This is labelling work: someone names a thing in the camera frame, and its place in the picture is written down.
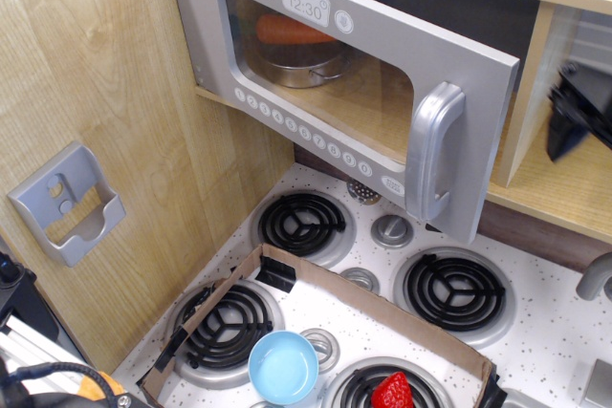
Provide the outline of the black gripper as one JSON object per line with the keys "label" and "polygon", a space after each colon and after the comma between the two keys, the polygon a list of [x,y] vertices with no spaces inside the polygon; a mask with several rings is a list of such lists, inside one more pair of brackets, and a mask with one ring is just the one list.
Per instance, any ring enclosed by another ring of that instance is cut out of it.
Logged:
{"label": "black gripper", "polygon": [[611,74],[575,61],[559,69],[560,81],[551,87],[546,152],[560,160],[588,134],[611,148]]}

